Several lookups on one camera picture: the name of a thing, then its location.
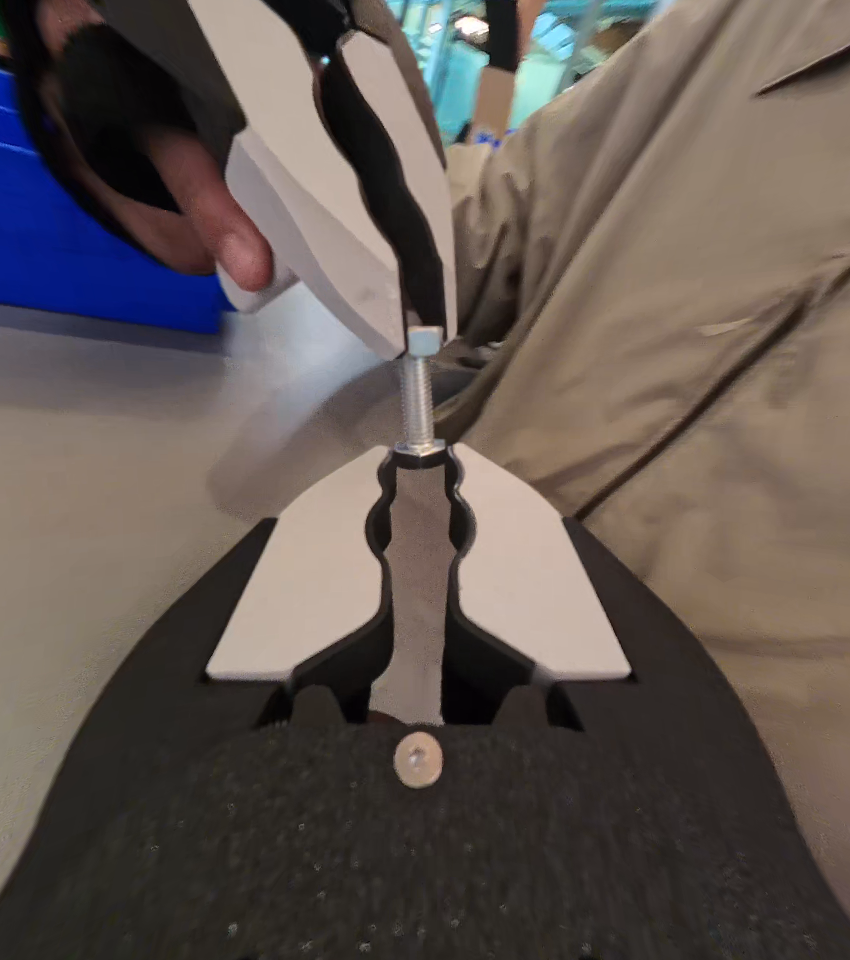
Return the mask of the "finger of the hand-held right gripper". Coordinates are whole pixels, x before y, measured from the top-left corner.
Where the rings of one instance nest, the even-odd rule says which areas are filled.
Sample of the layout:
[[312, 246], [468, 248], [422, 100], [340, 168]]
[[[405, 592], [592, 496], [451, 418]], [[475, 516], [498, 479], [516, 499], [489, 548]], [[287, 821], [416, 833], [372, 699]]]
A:
[[323, 69], [319, 102], [371, 221], [395, 257], [399, 312], [455, 336], [450, 185], [392, 48], [366, 31], [348, 30]]
[[374, 353], [400, 356], [398, 262], [326, 130], [295, 33], [263, 2], [192, 1], [191, 11], [246, 119], [225, 168], [239, 206], [280, 269]]

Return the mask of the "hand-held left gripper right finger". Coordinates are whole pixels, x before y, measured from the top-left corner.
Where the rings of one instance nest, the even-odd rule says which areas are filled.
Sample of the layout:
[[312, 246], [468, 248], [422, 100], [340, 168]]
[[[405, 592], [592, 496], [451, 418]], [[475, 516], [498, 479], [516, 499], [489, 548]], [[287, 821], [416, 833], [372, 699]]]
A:
[[485, 724], [511, 690], [618, 682], [632, 667], [551, 503], [466, 444], [445, 468], [451, 506], [441, 668], [448, 724]]

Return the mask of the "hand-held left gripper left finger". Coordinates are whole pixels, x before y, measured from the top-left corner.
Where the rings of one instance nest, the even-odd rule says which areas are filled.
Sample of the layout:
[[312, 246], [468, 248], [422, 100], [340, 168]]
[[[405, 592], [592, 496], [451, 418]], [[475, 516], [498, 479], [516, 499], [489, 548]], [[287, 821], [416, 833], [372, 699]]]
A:
[[394, 652], [391, 541], [396, 464], [374, 446], [299, 494], [277, 517], [205, 674], [266, 683], [292, 698], [335, 694], [352, 723], [369, 714]]

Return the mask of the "blue divided storage bin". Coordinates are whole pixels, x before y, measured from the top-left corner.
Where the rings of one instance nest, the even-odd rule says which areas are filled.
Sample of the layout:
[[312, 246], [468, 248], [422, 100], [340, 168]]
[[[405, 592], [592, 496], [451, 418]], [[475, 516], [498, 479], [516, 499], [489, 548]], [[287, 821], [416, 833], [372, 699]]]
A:
[[35, 152], [0, 69], [0, 305], [215, 333], [230, 310], [214, 276], [181, 276], [108, 234]]

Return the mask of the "steel hex bolt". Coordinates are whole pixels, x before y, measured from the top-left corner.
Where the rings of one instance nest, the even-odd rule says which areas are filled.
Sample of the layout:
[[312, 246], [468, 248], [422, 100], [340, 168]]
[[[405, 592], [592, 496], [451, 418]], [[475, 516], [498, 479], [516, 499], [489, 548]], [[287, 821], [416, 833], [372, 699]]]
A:
[[435, 436], [431, 388], [431, 358], [443, 345], [441, 326], [407, 329], [407, 350], [400, 363], [404, 443], [423, 448], [441, 443]]

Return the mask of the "person's right hand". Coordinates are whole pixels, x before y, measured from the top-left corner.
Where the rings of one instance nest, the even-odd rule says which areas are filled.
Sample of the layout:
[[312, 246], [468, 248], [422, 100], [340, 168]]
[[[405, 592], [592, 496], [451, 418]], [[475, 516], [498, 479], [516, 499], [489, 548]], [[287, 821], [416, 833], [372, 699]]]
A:
[[221, 267], [239, 289], [257, 292], [272, 279], [271, 248], [229, 191], [196, 136], [169, 127], [150, 129], [143, 144], [178, 212], [133, 200], [120, 205], [121, 222], [144, 249], [172, 270], [208, 275]]

